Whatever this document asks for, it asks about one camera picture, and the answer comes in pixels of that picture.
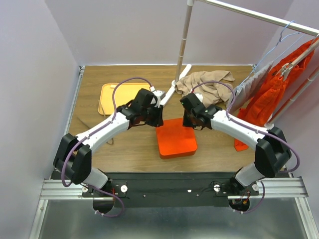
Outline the orange box lid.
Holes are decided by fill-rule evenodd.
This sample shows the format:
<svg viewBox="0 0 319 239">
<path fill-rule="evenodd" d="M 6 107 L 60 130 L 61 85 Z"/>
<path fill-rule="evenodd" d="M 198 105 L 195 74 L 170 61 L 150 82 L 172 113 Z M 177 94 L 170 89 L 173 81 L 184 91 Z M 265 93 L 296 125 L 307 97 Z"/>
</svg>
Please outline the orange box lid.
<svg viewBox="0 0 319 239">
<path fill-rule="evenodd" d="M 197 141 L 194 129 L 182 125 L 183 118 L 163 121 L 163 126 L 156 128 L 158 149 L 171 150 L 197 150 Z"/>
</svg>

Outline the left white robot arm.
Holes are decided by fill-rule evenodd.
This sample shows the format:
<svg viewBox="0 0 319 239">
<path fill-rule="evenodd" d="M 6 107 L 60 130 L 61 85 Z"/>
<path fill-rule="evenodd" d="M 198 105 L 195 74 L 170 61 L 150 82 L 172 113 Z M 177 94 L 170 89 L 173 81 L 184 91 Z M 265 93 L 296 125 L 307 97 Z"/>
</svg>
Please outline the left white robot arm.
<svg viewBox="0 0 319 239">
<path fill-rule="evenodd" d="M 141 89 L 133 100 L 118 106 L 114 113 L 93 128 L 76 136 L 64 135 L 53 161 L 54 168 L 61 172 L 62 178 L 74 184 L 93 186 L 98 196 L 107 196 L 111 189 L 109 178 L 92 167 L 93 153 L 116 135 L 137 125 L 162 126 L 161 100 L 164 95 L 164 91 L 154 87 Z"/>
</svg>

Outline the orange compartment box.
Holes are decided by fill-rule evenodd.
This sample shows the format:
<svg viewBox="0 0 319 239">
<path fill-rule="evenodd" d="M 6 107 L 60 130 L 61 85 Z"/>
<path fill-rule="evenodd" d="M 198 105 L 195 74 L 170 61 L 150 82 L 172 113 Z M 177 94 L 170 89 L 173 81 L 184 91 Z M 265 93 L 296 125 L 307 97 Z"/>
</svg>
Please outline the orange compartment box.
<svg viewBox="0 0 319 239">
<path fill-rule="evenodd" d="M 193 156 L 195 155 L 196 150 L 171 150 L 171 151 L 160 151 L 159 156 L 161 159 L 172 159 L 172 158 L 179 158 L 179 157 L 186 157 L 186 156 Z"/>
</svg>

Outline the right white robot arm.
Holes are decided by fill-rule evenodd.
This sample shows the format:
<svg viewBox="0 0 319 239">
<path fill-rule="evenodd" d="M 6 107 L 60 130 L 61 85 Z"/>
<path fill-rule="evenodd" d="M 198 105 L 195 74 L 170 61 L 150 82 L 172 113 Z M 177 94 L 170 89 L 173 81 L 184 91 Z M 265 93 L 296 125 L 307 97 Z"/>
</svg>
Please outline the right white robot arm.
<svg viewBox="0 0 319 239">
<path fill-rule="evenodd" d="M 241 141 L 255 151 L 255 160 L 239 169 L 226 183 L 226 192 L 241 195 L 253 182 L 274 178 L 292 153 L 281 129 L 268 130 L 236 117 L 216 105 L 205 106 L 195 93 L 180 99 L 184 108 L 183 126 L 218 130 Z"/>
</svg>

